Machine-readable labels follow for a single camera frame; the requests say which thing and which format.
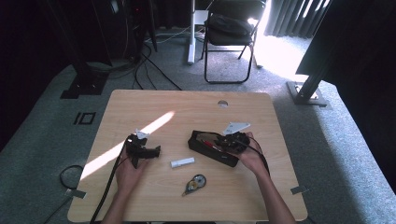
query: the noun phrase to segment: gray carpet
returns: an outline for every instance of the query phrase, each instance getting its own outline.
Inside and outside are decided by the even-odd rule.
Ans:
[[[204,81],[199,41],[193,65],[187,65],[186,38],[172,38],[159,44],[159,52],[152,52],[149,58],[183,91],[251,91],[271,95],[298,181],[309,189],[304,193],[309,218],[302,223],[396,223],[396,196],[336,88],[325,82],[319,85],[329,103],[324,108],[295,105],[290,97],[286,82],[305,78],[295,76],[294,71],[310,40],[268,37],[263,40],[264,46],[265,41],[271,44],[257,49],[263,68],[253,64],[250,80],[241,85],[210,85]],[[276,51],[270,52],[275,43]],[[213,78],[243,76],[247,71],[242,66],[247,64],[244,60],[210,57],[209,73]],[[278,68],[273,66],[276,60]],[[60,182],[60,173],[70,165],[84,166],[111,92],[137,88],[134,70],[113,72],[101,95],[61,100],[75,74],[73,67],[68,66],[52,80],[0,154],[2,224],[44,223],[64,202],[49,223],[68,223],[70,201],[64,196],[66,188]],[[177,89],[150,63],[139,67],[137,78],[144,89]],[[78,119],[82,124],[76,122],[78,113],[86,114],[86,120]],[[91,121],[92,113],[95,113],[92,124],[84,124]],[[71,170],[64,177],[68,185],[76,185],[79,171]]]

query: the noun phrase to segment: table hole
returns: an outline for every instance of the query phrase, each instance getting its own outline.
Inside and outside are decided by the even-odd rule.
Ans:
[[[220,100],[220,101],[218,102],[218,106],[219,106],[219,107],[226,108],[226,107],[228,106],[228,103],[227,103],[227,101]]]

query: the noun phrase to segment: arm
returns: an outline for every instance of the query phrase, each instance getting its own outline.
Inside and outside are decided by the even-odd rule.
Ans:
[[[127,159],[125,150],[121,153],[120,165],[116,170],[118,189],[102,224],[122,222],[131,194],[149,163],[149,160],[142,160],[135,169],[129,159],[123,161],[124,159]]]
[[[247,133],[247,136],[253,138],[252,133]],[[255,141],[250,141],[250,146],[257,149],[260,148]],[[288,206],[283,201],[274,182],[265,169],[259,155],[252,149],[247,148],[243,153],[235,156],[256,176],[260,191],[262,192],[262,198],[265,202],[265,207],[267,208],[270,223],[296,223]]]

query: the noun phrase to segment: white eraser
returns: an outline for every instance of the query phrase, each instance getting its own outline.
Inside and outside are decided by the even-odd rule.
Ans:
[[[179,160],[179,161],[171,161],[171,166],[172,168],[176,168],[182,165],[187,165],[187,164],[192,164],[194,163],[194,157],[191,158],[187,158],[187,159],[183,159],[183,160]]]

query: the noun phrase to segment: black case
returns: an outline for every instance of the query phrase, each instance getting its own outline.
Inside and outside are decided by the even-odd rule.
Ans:
[[[214,136],[214,138],[216,138],[216,136],[221,136],[218,133],[192,131],[191,138],[189,139],[189,148],[191,150],[199,152],[199,153],[201,153],[215,161],[219,161],[219,162],[224,163],[228,166],[235,167],[235,165],[238,163],[239,159],[233,155],[230,155],[227,152],[222,152],[222,151],[219,151],[212,147],[207,146],[201,139],[197,138],[198,135],[202,134],[202,133],[210,134],[210,135]]]

